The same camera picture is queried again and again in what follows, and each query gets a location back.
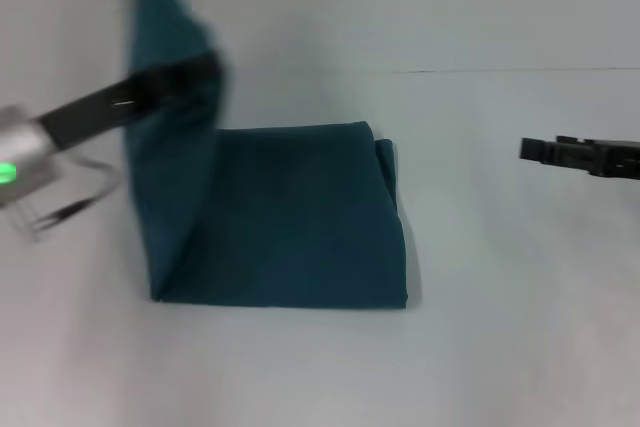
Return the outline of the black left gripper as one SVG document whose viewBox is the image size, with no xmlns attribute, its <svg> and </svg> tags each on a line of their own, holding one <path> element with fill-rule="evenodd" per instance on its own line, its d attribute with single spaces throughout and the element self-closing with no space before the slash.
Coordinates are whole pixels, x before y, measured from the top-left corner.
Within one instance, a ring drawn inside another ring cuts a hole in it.
<svg viewBox="0 0 640 427">
<path fill-rule="evenodd" d="M 124 81 L 74 100 L 36 119 L 55 148 L 73 148 L 128 125 L 160 103 L 215 80 L 222 68 L 214 53 L 156 65 Z"/>
</svg>

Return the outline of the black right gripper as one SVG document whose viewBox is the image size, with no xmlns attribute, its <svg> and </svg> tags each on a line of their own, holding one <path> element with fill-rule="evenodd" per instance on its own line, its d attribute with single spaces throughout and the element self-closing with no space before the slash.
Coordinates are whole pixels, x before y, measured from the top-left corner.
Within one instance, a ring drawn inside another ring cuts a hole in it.
<svg viewBox="0 0 640 427">
<path fill-rule="evenodd" d="M 586 171 L 601 178 L 639 178 L 639 143 L 558 136 L 554 142 L 522 138 L 519 158 Z"/>
</svg>

